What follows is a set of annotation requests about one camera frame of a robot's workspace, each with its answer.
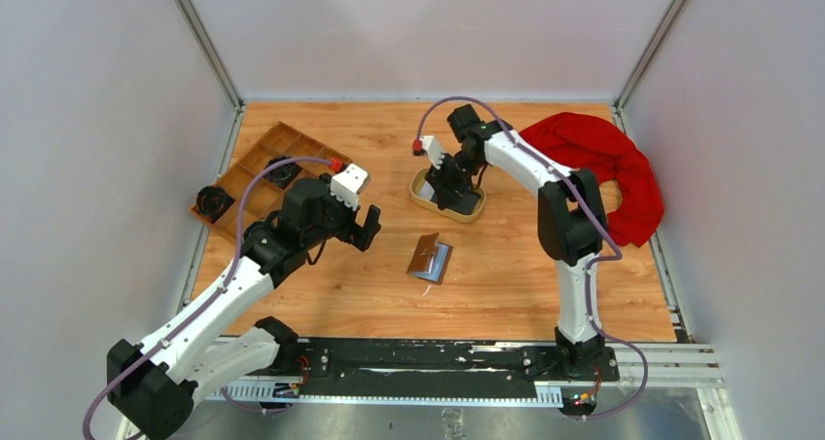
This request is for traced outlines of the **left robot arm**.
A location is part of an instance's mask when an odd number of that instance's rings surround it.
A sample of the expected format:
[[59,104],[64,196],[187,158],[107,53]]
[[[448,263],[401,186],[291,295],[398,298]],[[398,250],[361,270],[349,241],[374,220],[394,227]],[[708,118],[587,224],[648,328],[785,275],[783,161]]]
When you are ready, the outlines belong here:
[[335,238],[367,250],[380,229],[370,207],[356,222],[359,195],[370,177],[355,168],[333,176],[301,178],[280,209],[241,233],[233,259],[213,283],[161,328],[132,344],[116,342],[106,356],[104,395],[146,438],[167,439],[213,392],[265,367],[290,373],[298,362],[297,336],[273,317],[256,323],[238,341],[213,341],[252,304],[289,275],[315,264],[309,252]]

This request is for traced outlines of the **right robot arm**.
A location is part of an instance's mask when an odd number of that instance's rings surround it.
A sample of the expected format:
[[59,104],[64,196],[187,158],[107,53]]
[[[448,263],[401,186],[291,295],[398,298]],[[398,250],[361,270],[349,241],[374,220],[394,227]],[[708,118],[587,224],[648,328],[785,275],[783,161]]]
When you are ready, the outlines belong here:
[[560,313],[554,348],[544,356],[524,356],[524,373],[531,379],[551,372],[582,378],[605,349],[594,288],[596,262],[609,236],[595,175],[552,161],[500,117],[482,121],[470,104],[454,109],[448,124],[460,144],[456,153],[421,130],[412,143],[413,153],[429,160],[425,180],[435,205],[442,211],[459,206],[471,195],[473,176],[488,166],[504,171],[536,199],[537,236],[555,263]]

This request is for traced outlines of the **brown leather card holder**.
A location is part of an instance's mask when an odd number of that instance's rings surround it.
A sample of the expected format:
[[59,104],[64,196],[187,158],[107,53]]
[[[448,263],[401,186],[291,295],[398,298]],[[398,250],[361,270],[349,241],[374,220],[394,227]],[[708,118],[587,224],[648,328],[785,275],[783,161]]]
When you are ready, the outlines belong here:
[[439,233],[419,238],[407,267],[407,275],[441,285],[445,279],[453,247],[441,240]]

